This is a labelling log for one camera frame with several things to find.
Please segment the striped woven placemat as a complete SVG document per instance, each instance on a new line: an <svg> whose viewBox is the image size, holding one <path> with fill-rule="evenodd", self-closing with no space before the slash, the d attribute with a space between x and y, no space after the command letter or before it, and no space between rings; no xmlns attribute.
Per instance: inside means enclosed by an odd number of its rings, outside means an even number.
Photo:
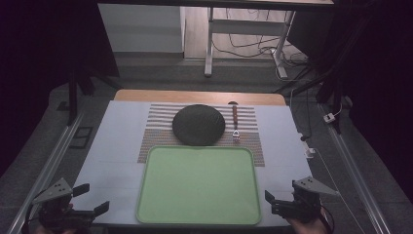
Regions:
<svg viewBox="0 0 413 234"><path fill-rule="evenodd" d="M172 119L175 114L185 107L185 103L160 103L150 105L148 119L143 134L138 163L145 163L149 150L155 145L182 145L172 131ZM265 160L259 136L259 129L253 106L238 106L238 130L241 134L238 141L233 140L233 111L231 105L213 104L225 119L226 129L222 137L213 146L237 146L252 152L254 165L264 167Z"/></svg>

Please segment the wooden-handled fork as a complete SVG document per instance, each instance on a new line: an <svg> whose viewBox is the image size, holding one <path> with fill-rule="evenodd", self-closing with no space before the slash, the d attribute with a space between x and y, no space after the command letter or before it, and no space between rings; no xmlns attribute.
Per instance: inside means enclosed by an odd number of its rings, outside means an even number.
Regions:
<svg viewBox="0 0 413 234"><path fill-rule="evenodd" d="M235 101L230 101L229 104L232 106L232 115L233 115L233 124L234 124L234 131L232 133L232 137L234 141L240 140L240 132L238 129L238 104Z"/></svg>

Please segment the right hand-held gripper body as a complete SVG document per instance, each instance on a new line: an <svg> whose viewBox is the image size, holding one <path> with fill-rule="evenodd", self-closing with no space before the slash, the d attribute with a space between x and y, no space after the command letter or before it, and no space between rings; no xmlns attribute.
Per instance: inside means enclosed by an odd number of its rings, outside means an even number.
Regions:
<svg viewBox="0 0 413 234"><path fill-rule="evenodd" d="M298 219L308 223L320 215L320 194L338 196L339 192L321 183L311 176L292 181L293 212L291 215L280 215L282 218Z"/></svg>

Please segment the white desk frame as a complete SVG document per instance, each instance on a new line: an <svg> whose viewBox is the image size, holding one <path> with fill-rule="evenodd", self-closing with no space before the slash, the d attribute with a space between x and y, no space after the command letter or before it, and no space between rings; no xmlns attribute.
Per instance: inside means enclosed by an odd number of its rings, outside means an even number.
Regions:
<svg viewBox="0 0 413 234"><path fill-rule="evenodd" d="M210 77L212 74L212 36L214 34L277 36L279 38L278 45L275 49L271 49L270 52L276 64L277 74L279 77L287 77L285 68L282 64L281 54L294 17L293 11L286 12L284 22L215 19L213 13L213 8L207 9L205 77Z"/></svg>

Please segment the black rectangular floor frame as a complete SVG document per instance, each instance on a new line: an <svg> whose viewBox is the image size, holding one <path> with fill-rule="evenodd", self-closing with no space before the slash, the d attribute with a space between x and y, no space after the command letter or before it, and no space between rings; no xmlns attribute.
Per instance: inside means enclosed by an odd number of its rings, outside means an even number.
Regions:
<svg viewBox="0 0 413 234"><path fill-rule="evenodd" d="M73 149L85 149L92 137L93 129L93 127L79 127L69 147Z"/></svg>

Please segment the person's right hand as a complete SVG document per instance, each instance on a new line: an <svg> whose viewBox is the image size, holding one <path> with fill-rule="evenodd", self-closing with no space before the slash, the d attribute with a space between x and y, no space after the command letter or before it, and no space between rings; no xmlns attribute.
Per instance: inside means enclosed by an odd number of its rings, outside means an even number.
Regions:
<svg viewBox="0 0 413 234"><path fill-rule="evenodd" d="M292 226L296 234L328 234L327 228L319 218L308 223L288 218L287 222Z"/></svg>

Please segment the aluminium rail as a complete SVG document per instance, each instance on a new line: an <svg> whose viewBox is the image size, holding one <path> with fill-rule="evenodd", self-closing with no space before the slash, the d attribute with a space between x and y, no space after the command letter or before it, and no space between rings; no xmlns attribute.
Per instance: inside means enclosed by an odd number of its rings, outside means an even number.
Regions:
<svg viewBox="0 0 413 234"><path fill-rule="evenodd" d="M17 212L8 215L13 221L6 234L20 234L29 205L34 196L50 184L84 115L84 109L80 109L73 120L65 113L46 113L7 171L8 178L1 191L10 192L7 201Z"/></svg>
<svg viewBox="0 0 413 234"><path fill-rule="evenodd" d="M318 104L317 110L321 125L334 149L333 153L320 153L319 157L360 234L392 234L390 225L343 135L338 134L331 123L323 120L326 112L322 105Z"/></svg>

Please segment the person's left hand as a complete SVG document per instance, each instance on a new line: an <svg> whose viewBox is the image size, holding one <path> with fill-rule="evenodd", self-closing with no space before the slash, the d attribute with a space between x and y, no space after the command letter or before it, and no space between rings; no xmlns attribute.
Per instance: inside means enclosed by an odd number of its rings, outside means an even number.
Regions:
<svg viewBox="0 0 413 234"><path fill-rule="evenodd" d="M56 232L52 229L48 229L42 225L39 225L34 230L33 234L76 234L76 229L65 229L65 230Z"/></svg>

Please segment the black tripod stand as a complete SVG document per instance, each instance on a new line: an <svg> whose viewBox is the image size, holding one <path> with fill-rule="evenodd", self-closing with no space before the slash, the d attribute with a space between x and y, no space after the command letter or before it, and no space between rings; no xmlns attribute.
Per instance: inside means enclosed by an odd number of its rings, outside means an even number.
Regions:
<svg viewBox="0 0 413 234"><path fill-rule="evenodd" d="M95 90L93 77L116 91L122 89L122 86L113 80L113 77L119 76L119 69L111 49L70 49L65 55L64 65L68 71L68 126L72 126L78 116L77 88L80 88L84 95L92 96Z"/></svg>
<svg viewBox="0 0 413 234"><path fill-rule="evenodd" d="M289 87L314 69L319 77L290 89L292 95L321 84L317 102L326 103L334 96L333 111L340 112L345 66L370 20L371 15L366 13L296 13L287 38L309 57L309 65L276 93L285 95Z"/></svg>

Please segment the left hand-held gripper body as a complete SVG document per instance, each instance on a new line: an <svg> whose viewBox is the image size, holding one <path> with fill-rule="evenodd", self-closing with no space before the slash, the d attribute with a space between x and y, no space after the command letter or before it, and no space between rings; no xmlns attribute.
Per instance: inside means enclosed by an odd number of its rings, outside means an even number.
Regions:
<svg viewBox="0 0 413 234"><path fill-rule="evenodd" d="M89 230L94 220L94 212L75 211L70 205L72 187L61 178L48 189L41 192L32 204L39 204L39 222L52 230Z"/></svg>

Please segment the dark round plate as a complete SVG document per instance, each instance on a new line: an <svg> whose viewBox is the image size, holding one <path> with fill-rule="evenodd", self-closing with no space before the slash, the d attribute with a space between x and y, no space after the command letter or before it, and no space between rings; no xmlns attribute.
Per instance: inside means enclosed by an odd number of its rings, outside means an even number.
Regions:
<svg viewBox="0 0 413 234"><path fill-rule="evenodd" d="M174 135L191 146L214 145L223 136L225 128L223 115L204 104L188 105L179 110L172 120Z"/></svg>

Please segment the green tray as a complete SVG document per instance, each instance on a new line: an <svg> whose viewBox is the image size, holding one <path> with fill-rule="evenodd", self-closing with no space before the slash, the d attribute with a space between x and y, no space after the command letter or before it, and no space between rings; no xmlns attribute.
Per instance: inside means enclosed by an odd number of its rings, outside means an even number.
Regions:
<svg viewBox="0 0 413 234"><path fill-rule="evenodd" d="M151 148L136 218L145 224L258 223L261 209L252 152L229 146Z"/></svg>

